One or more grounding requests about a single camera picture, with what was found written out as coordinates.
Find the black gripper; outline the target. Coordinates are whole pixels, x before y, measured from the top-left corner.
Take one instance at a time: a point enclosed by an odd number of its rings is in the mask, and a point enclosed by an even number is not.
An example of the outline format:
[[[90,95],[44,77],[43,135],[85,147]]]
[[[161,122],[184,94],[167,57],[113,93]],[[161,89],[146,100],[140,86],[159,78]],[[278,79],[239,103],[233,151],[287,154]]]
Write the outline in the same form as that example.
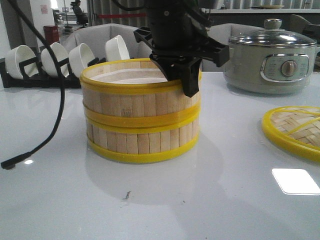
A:
[[[156,56],[150,60],[168,81],[180,80],[184,95],[199,91],[202,60],[223,66],[229,47],[208,36],[213,20],[197,0],[146,0],[148,26],[136,29],[136,41],[144,42]]]

